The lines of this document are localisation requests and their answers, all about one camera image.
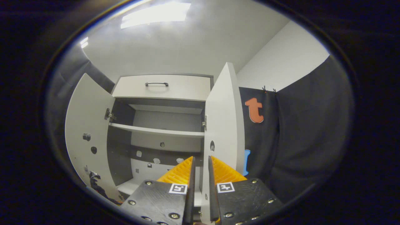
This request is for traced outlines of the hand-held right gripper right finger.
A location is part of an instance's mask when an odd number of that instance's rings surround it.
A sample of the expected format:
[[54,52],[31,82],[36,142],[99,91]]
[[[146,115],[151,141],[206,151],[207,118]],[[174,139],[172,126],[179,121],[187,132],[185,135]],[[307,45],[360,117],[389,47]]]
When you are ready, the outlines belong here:
[[208,171],[210,221],[216,225],[252,225],[283,207],[260,179],[246,178],[214,156]]

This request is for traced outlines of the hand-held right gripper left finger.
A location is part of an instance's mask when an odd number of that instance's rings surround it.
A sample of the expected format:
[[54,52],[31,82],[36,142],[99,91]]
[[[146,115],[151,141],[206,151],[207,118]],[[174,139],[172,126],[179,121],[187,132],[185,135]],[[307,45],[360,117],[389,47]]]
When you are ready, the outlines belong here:
[[195,163],[191,156],[158,180],[144,180],[122,204],[124,213],[155,225],[192,225]]

